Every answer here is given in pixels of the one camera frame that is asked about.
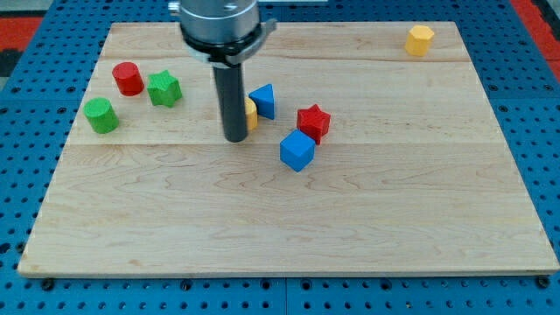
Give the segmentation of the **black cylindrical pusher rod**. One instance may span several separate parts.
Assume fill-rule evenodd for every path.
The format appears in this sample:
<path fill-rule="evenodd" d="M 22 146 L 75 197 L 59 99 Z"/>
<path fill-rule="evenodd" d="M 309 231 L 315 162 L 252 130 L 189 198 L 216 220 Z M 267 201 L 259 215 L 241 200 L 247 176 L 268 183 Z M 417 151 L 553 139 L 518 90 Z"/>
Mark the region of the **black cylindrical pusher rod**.
<path fill-rule="evenodd" d="M 242 66 L 213 68 L 224 137 L 239 143 L 248 136 Z"/>

